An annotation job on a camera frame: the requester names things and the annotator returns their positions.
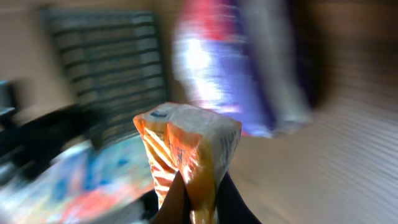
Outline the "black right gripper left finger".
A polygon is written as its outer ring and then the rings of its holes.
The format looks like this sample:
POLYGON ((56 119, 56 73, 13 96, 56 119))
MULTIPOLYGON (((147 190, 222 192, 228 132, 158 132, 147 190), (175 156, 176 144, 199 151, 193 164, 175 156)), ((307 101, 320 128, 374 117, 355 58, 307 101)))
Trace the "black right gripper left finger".
POLYGON ((190 224, 190 202, 182 175, 178 172, 151 224, 190 224))

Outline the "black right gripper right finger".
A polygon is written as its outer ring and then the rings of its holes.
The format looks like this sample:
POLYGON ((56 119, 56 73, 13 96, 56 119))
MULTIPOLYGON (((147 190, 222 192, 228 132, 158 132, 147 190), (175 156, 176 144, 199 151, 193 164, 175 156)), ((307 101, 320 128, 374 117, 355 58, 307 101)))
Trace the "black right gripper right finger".
POLYGON ((228 172, 218 188, 216 209, 219 224, 261 224, 244 203, 228 172))

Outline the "small orange box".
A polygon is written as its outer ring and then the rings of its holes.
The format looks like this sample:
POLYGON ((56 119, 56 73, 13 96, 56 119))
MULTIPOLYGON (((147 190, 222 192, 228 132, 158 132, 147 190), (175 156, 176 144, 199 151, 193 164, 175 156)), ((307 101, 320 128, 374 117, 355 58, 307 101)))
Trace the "small orange box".
POLYGON ((241 123, 191 105, 164 103, 134 117, 158 204, 177 173, 185 182, 193 223, 216 223, 216 191, 241 137, 241 123))

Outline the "red purple snack bag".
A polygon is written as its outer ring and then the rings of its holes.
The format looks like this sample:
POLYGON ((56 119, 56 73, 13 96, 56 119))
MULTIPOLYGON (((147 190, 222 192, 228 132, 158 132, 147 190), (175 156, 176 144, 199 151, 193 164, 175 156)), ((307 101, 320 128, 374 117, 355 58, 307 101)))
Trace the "red purple snack bag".
POLYGON ((189 101, 241 122, 245 135, 271 138, 311 121, 287 1, 185 1, 173 57, 189 101))

